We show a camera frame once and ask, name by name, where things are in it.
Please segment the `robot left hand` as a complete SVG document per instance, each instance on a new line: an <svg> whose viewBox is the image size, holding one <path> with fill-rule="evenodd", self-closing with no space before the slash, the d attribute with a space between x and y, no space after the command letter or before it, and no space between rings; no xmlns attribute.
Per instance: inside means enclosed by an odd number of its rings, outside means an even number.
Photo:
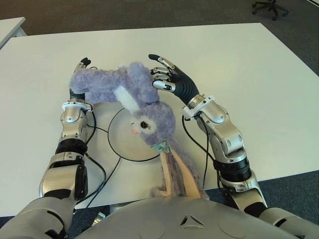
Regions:
<svg viewBox="0 0 319 239"><path fill-rule="evenodd" d="M74 69L74 72L76 72L79 69L85 69L90 64L91 64L91 60L88 59L87 57L85 57L77 64L77 66ZM79 99L79 100L82 100L82 101L85 100L85 94L84 93L76 94L76 93L73 92L73 90L71 88L69 89L69 96L70 96L70 100L71 99Z"/></svg>

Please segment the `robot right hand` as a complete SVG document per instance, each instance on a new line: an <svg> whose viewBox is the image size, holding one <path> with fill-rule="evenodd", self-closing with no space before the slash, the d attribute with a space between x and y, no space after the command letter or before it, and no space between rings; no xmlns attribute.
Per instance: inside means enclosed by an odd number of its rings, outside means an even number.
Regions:
<svg viewBox="0 0 319 239"><path fill-rule="evenodd" d="M148 57L164 66L151 69L151 75L154 77L152 86L155 89L173 93L185 105L199 94L194 81L175 64L155 54L149 54Z"/></svg>

